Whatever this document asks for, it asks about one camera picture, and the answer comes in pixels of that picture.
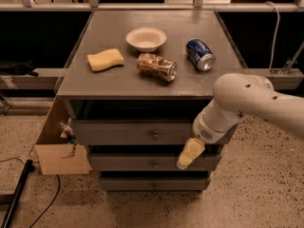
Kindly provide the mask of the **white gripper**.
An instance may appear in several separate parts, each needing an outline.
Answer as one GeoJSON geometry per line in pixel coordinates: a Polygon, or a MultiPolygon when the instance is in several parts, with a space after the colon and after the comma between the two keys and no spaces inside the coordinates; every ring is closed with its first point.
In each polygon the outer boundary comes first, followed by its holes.
{"type": "Polygon", "coordinates": [[[182,149],[177,167],[186,169],[204,150],[204,143],[216,143],[235,125],[235,115],[219,108],[205,107],[193,122],[196,138],[190,138],[182,149]]]}

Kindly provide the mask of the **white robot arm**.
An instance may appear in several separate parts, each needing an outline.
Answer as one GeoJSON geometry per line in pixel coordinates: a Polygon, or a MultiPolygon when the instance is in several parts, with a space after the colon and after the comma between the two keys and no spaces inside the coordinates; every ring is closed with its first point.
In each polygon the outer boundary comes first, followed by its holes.
{"type": "Polygon", "coordinates": [[[304,140],[304,99],[274,91],[267,78],[224,74],[214,82],[212,93],[212,101],[193,122],[194,136],[179,155],[179,169],[186,169],[207,144],[219,141],[248,116],[263,119],[304,140]]]}

